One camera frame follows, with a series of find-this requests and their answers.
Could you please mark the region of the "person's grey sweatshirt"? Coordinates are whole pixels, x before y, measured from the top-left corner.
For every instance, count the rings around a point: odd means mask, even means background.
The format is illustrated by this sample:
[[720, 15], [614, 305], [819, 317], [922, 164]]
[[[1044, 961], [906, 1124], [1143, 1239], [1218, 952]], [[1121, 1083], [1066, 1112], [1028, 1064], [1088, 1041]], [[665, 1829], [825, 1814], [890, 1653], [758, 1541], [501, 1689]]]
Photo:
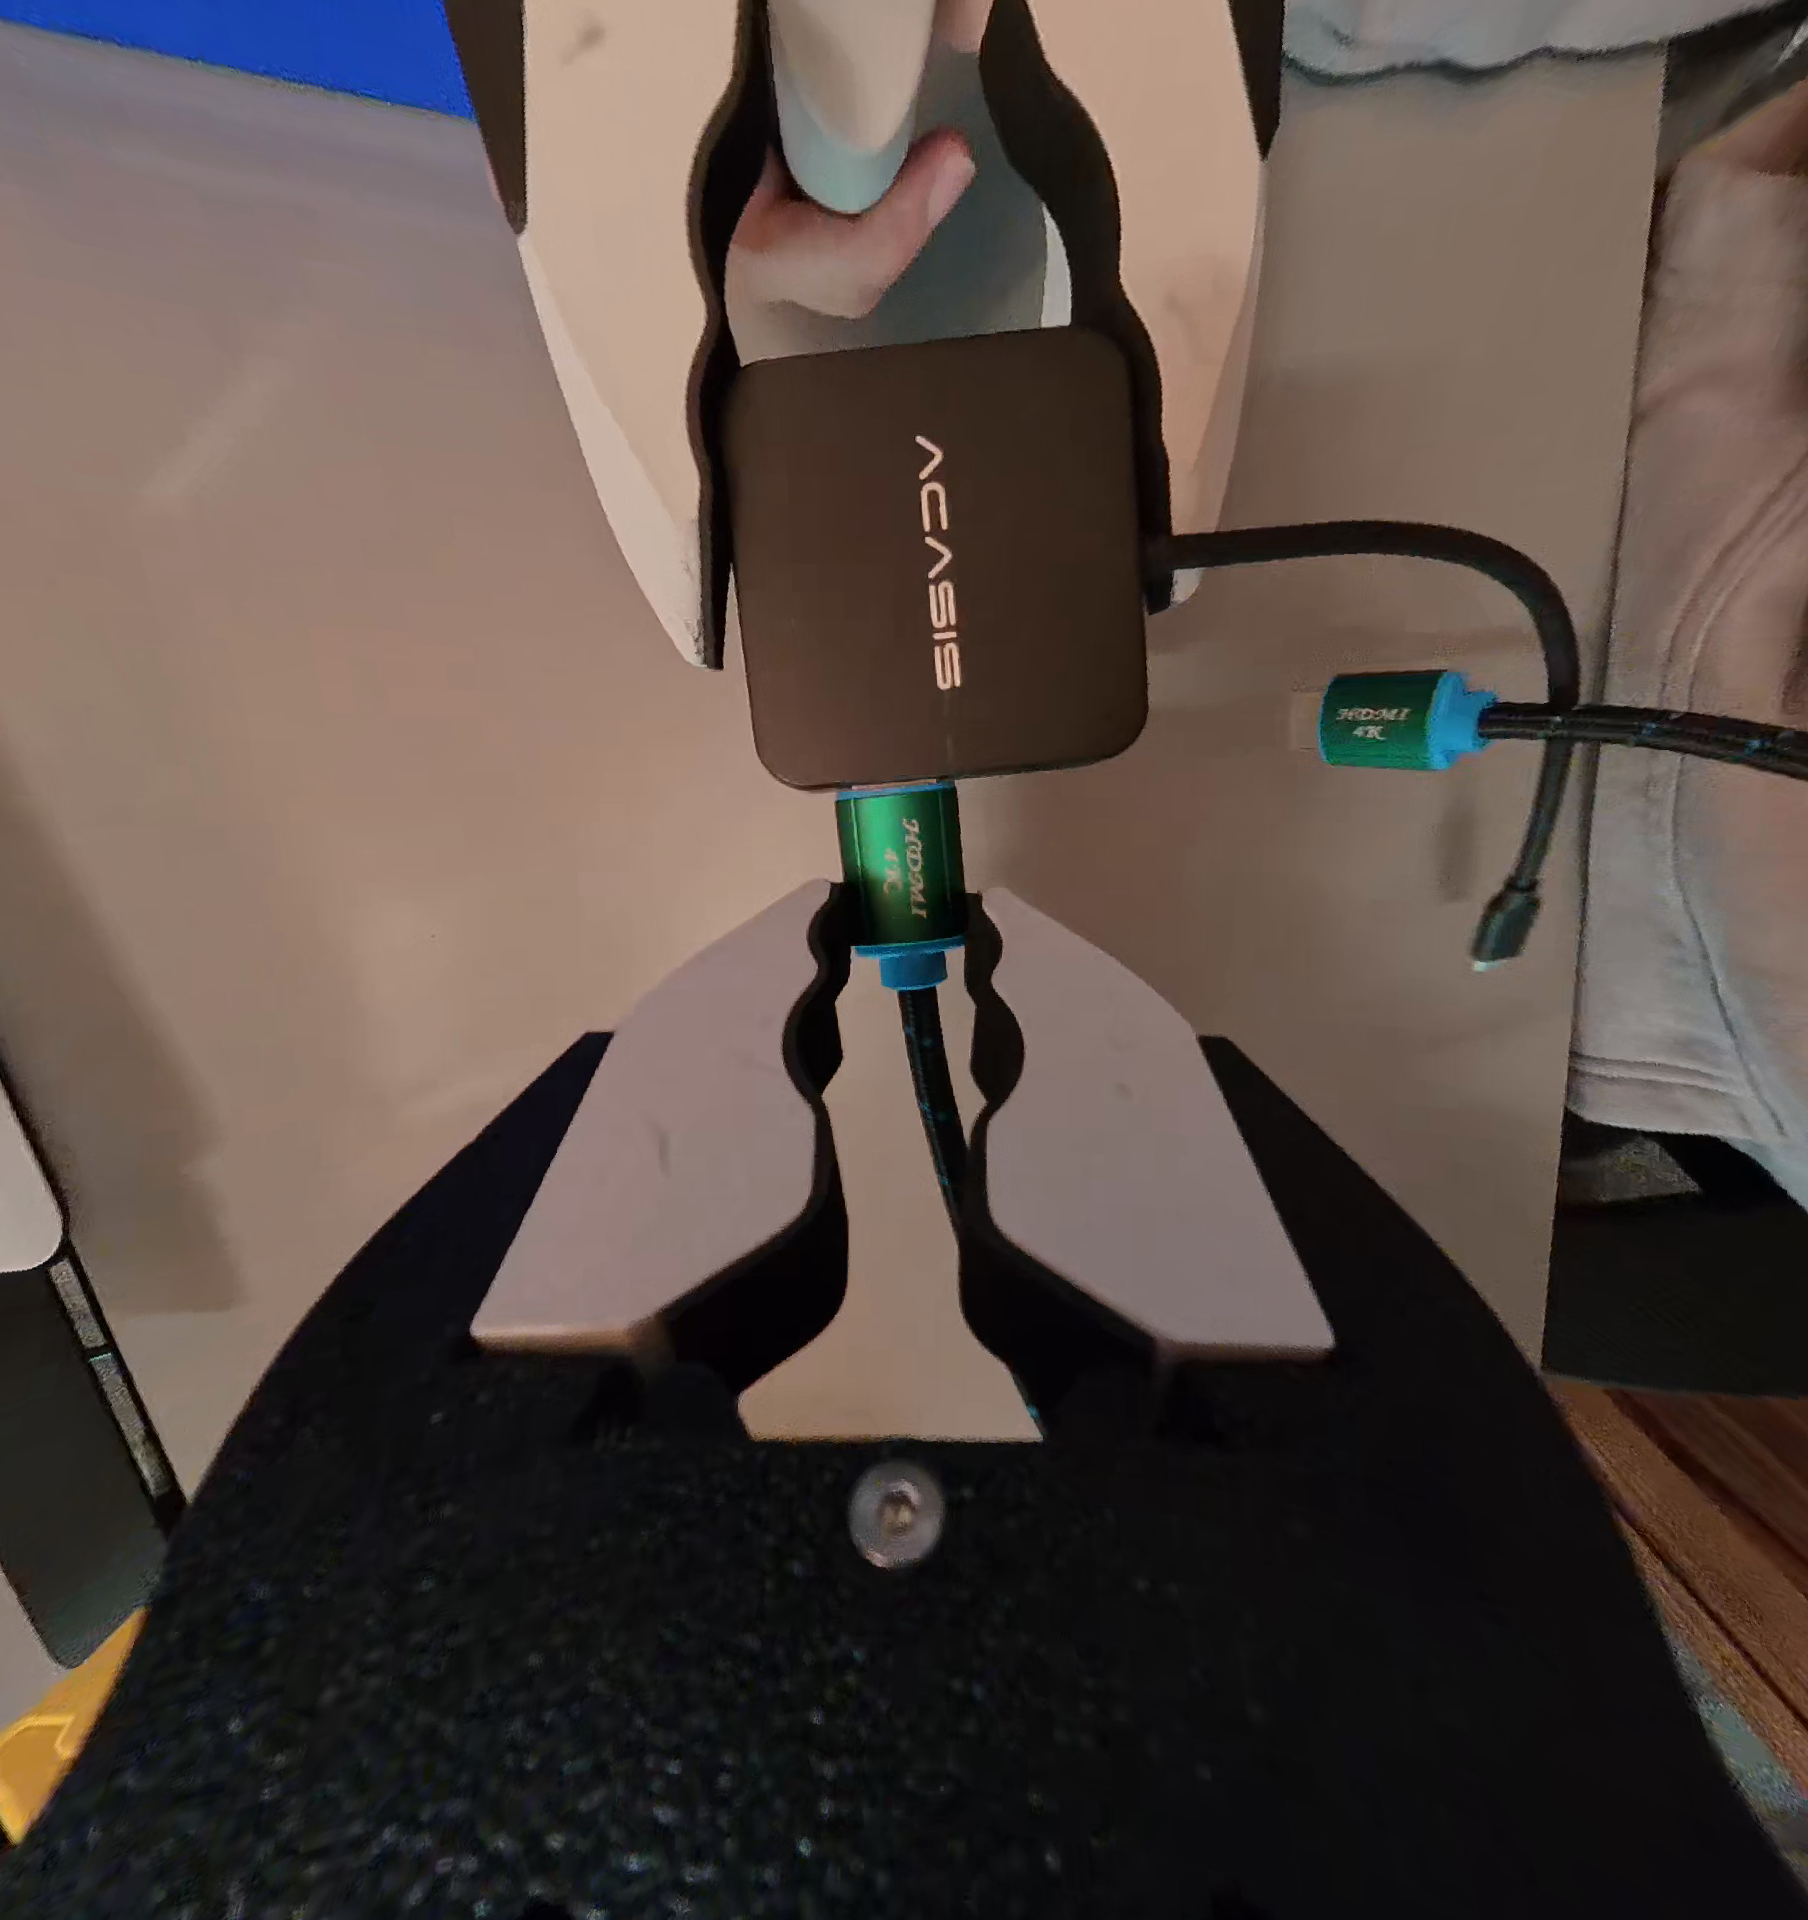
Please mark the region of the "person's grey sweatshirt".
[[1681, 10], [1645, 3], [1292, 3], [1282, 53], [1318, 79], [1412, 66], [1488, 72], [1536, 56], [1626, 53], [1681, 32]]

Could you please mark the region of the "black square hub adapter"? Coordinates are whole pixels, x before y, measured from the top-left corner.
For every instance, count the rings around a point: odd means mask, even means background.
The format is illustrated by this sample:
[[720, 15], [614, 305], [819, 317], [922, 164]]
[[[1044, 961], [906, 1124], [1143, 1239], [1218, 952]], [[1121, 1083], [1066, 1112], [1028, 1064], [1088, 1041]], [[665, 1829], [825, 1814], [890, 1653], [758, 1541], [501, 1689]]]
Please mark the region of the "black square hub adapter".
[[747, 364], [724, 407], [752, 743], [798, 791], [1124, 753], [1148, 718], [1131, 380], [1091, 329]]

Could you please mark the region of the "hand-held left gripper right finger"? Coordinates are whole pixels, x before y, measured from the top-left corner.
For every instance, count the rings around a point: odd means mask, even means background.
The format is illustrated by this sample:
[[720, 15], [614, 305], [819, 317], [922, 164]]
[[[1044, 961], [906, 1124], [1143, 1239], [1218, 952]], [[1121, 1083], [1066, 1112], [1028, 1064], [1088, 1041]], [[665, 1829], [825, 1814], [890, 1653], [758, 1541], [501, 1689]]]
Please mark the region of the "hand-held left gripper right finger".
[[1184, 1014], [1006, 887], [964, 947], [984, 1097], [963, 1313], [1034, 1414], [1090, 1378], [1314, 1361], [1331, 1320]]

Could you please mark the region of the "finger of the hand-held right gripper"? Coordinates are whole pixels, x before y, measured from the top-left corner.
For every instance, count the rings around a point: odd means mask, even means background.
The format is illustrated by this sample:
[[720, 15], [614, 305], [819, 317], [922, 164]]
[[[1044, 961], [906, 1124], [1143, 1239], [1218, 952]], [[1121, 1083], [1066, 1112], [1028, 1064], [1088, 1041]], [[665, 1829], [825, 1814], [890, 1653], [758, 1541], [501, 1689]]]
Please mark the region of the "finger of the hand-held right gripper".
[[1152, 609], [1164, 545], [1218, 527], [1248, 383], [1282, 3], [997, 3], [991, 128], [1040, 207], [1035, 322], [1122, 355]]
[[676, 653], [724, 665], [724, 254], [773, 151], [764, 4], [450, 3], [491, 181], [604, 519]]

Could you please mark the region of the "blue plastic bin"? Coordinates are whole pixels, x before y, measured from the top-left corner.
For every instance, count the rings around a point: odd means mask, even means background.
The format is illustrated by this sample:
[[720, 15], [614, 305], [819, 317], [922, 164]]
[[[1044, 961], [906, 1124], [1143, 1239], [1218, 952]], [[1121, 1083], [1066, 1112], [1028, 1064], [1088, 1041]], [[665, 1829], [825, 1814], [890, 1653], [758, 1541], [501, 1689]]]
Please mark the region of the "blue plastic bin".
[[387, 107], [474, 114], [439, 3], [0, 3], [0, 20]]

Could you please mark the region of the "yellow plastic bin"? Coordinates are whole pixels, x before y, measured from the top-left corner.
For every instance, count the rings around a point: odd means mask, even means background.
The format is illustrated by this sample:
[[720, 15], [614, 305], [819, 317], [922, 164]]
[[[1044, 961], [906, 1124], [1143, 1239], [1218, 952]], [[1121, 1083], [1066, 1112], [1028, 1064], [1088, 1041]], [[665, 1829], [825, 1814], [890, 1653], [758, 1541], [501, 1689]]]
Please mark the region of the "yellow plastic bin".
[[35, 1708], [0, 1730], [0, 1829], [14, 1845], [48, 1807], [92, 1734], [149, 1616], [131, 1612]]

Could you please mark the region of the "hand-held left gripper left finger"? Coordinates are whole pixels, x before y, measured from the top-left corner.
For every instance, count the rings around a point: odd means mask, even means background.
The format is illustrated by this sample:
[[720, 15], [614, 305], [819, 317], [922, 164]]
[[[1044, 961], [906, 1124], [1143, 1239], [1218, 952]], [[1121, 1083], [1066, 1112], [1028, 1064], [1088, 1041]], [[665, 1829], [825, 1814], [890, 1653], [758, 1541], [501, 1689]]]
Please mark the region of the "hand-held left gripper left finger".
[[845, 903], [838, 884], [799, 884], [620, 1021], [476, 1308], [476, 1345], [766, 1376], [832, 1323]]

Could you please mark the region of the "person's right hand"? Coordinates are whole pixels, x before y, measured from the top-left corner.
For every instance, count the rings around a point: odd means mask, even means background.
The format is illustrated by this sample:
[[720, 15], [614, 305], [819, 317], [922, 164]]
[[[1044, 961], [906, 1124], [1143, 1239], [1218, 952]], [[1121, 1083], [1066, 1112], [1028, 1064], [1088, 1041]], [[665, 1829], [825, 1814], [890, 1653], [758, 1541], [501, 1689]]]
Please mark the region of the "person's right hand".
[[955, 314], [916, 264], [976, 174], [963, 131], [913, 143], [886, 194], [861, 213], [807, 198], [773, 151], [724, 254], [724, 318], [741, 364], [916, 344]]

